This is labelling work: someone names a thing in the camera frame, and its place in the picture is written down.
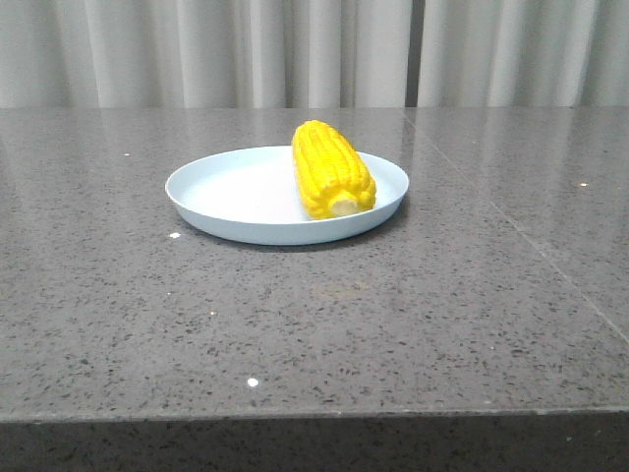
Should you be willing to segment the yellow corn cob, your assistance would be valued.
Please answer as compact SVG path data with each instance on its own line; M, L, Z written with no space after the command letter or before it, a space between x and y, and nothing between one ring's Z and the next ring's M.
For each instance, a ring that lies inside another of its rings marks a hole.
M301 203L316 220L373 209L376 183L347 139L327 123L310 120L292 139L292 155Z

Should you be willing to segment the light blue plate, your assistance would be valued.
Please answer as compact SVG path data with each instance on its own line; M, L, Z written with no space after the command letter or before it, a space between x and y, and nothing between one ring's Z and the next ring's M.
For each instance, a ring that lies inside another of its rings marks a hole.
M195 228L223 239L271 246L301 246L349 238L382 224L399 208L409 177L396 164L363 152L376 183L374 209L312 220L305 213L289 146L221 152L173 172L165 191Z

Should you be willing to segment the white pleated curtain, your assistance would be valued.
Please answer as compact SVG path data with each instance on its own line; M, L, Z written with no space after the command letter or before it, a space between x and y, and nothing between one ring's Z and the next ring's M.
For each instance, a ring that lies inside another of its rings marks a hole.
M624 105L624 1L5 1L5 107Z

